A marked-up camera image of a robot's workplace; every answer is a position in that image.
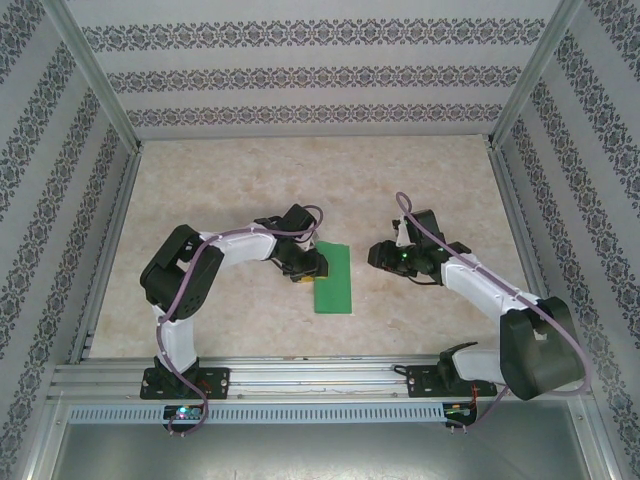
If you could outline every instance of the marble floor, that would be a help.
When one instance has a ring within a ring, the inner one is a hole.
[[[495,337],[494,324],[444,287],[424,287],[367,264],[392,239],[395,192],[431,208],[447,241],[526,287],[480,136],[253,138],[148,142],[118,245],[91,357],[155,354],[154,318],[138,284],[177,225],[224,231],[320,205],[322,240],[351,247],[352,315],[316,315],[313,285],[267,262],[225,270],[198,312],[201,356],[438,353]]]

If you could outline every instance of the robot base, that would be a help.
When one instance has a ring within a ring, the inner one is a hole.
[[[200,397],[184,385],[171,371],[154,357],[155,367],[144,371],[140,398],[142,400],[183,400]],[[228,368],[200,368],[200,361],[189,367],[182,375],[204,392],[209,400],[226,400],[229,392]]]

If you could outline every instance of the cable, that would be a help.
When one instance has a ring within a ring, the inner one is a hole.
[[[180,301],[182,300],[182,297],[184,296],[184,292],[187,289],[187,285],[189,284],[189,280],[191,279],[191,276],[193,275],[193,271],[195,270],[198,259],[200,258],[200,255],[202,255],[202,252],[205,250],[205,248],[207,248],[216,240],[220,240],[221,238],[228,237],[230,235],[239,235],[244,233],[260,232],[260,233],[269,233],[271,235],[279,235],[282,237],[299,237],[301,235],[307,235],[307,234],[313,235],[313,233],[318,229],[318,227],[320,227],[320,225],[324,220],[324,212],[320,207],[316,205],[306,205],[303,208],[312,209],[318,212],[318,219],[314,222],[314,224],[310,228],[306,230],[301,230],[299,232],[284,232],[281,230],[269,230],[267,228],[256,228],[256,227],[238,228],[235,230],[229,230],[227,232],[212,235],[210,238],[202,242],[202,244],[197,248],[196,252],[194,253],[193,258],[191,259],[191,262],[189,263],[189,268],[187,269],[187,272],[182,278],[182,282],[180,283],[180,288],[178,288],[178,292],[176,293],[176,296],[174,297],[173,302],[171,302],[169,310],[167,310],[167,312],[158,319],[158,324],[156,325],[156,341],[158,342],[160,355],[162,355],[165,365],[169,368],[171,373],[173,373],[176,377],[178,377],[178,380],[180,380],[184,385],[189,387],[190,390],[195,392],[202,399],[202,402],[203,402],[203,410],[202,410],[202,416],[200,417],[200,420],[189,430],[185,432],[181,432],[180,433],[181,437],[186,437],[187,435],[195,433],[202,427],[202,425],[204,425],[205,421],[207,420],[207,417],[209,416],[209,400],[207,399],[207,396],[205,395],[205,393],[202,390],[200,390],[198,387],[196,387],[193,383],[191,383],[189,380],[187,380],[178,371],[175,365],[171,362],[171,359],[167,355],[164,342],[162,341],[162,325],[167,323],[171,319],[171,317],[173,317],[173,314],[175,313],[176,309],[178,308],[178,305],[180,304]],[[169,420],[169,425],[167,426],[170,435],[174,435],[176,433],[175,430],[172,429],[174,420],[175,420],[175,417],[172,417]]]
[[[427,237],[429,237],[431,240],[437,243],[444,250],[449,252],[449,254],[451,254],[453,257],[457,258],[462,263],[467,265],[469,268],[472,268],[473,270],[478,271],[481,275],[489,279],[489,281],[491,281],[493,284],[495,284],[498,288],[503,290],[505,293],[507,293],[514,299],[518,299],[523,305],[525,305],[526,307],[530,308],[535,313],[540,315],[540,317],[542,317],[547,323],[549,323],[549,325],[555,328],[558,331],[558,333],[562,335],[562,337],[569,343],[569,345],[571,345],[571,347],[575,350],[578,357],[580,357],[580,360],[582,361],[582,365],[584,367],[584,380],[582,382],[582,385],[580,385],[575,390],[571,390],[568,392],[553,390],[552,392],[549,392],[549,393],[552,393],[558,396],[568,397],[573,395],[580,395],[582,393],[585,393],[587,390],[589,390],[589,387],[591,386],[591,378],[593,374],[591,369],[591,363],[589,362],[589,359],[587,358],[587,355],[584,352],[584,350],[582,350],[582,348],[580,347],[580,344],[569,334],[569,332],[567,332],[564,328],[562,328],[562,326],[558,322],[556,322],[555,319],[553,319],[550,315],[547,315],[536,304],[520,296],[519,291],[516,291],[511,287],[509,287],[508,285],[506,285],[503,281],[497,278],[492,272],[490,272],[489,270],[486,270],[479,263],[474,263],[471,260],[468,260],[467,258],[463,257],[458,252],[456,252],[451,247],[449,247],[449,245],[447,245],[442,240],[440,240],[437,236],[431,233],[429,230],[424,228],[411,213],[412,204],[411,204],[411,200],[409,199],[406,193],[397,192],[396,202],[398,202],[398,205],[400,206],[400,209],[402,210],[404,215],[411,221],[411,223],[413,223],[416,226],[418,230],[420,230],[420,232],[425,234]],[[500,395],[498,395],[498,397],[496,398],[496,401],[491,404],[491,406],[489,407],[489,410],[487,410],[487,412],[485,412],[485,414],[481,418],[484,418],[487,415],[487,413],[489,413],[493,409],[496,403],[500,401],[502,397],[506,394],[507,390],[508,388],[505,387],[504,390],[500,392]]]
[[[410,282],[415,283],[416,285],[437,285],[438,282],[419,282],[415,280],[413,277],[407,277]]]

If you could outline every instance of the damask pattern wall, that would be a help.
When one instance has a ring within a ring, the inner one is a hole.
[[[142,139],[490,133],[558,0],[70,0]]]
[[[570,303],[624,478],[640,478],[640,15],[578,10],[502,145],[547,289]]]
[[[0,479],[68,358],[130,155],[45,14],[0,0]]]

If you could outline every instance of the green block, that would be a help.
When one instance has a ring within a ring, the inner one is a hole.
[[[318,251],[329,264],[329,276],[316,278],[314,311],[316,313],[351,313],[351,254],[348,245],[318,242]]]

